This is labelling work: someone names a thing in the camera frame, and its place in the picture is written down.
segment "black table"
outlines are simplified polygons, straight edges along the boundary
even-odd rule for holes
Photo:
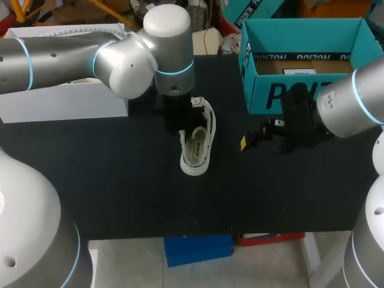
[[[133,103],[128,118],[1,125],[0,145],[56,187],[86,239],[347,230],[377,177],[373,130],[273,156],[270,143],[241,152],[249,115],[237,57],[196,58],[196,88],[217,132],[208,171],[180,169],[181,145],[161,115]]]

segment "white floor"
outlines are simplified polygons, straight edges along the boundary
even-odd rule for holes
[[[169,268],[162,238],[91,241],[94,288],[307,288],[298,241],[235,247],[227,258]]]

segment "white shoe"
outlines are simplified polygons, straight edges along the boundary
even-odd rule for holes
[[[203,97],[191,99],[193,107],[203,107],[206,127],[195,128],[191,136],[180,130],[181,158],[180,166],[184,173],[199,176],[206,172],[209,166],[212,142],[216,132],[216,116],[212,106]]]

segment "white box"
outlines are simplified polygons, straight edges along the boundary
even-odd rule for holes
[[[123,32],[124,26],[102,24],[12,28],[5,37],[41,37],[68,29]],[[0,118],[4,123],[127,117],[127,109],[128,102],[126,105],[123,99],[98,80],[0,95]]]

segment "black cable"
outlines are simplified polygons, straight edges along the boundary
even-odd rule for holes
[[[208,30],[210,30],[210,28],[208,28],[205,33],[204,33],[204,47],[205,47],[205,53],[208,55],[208,51],[206,49],[206,44],[205,44],[205,34],[208,32]]]

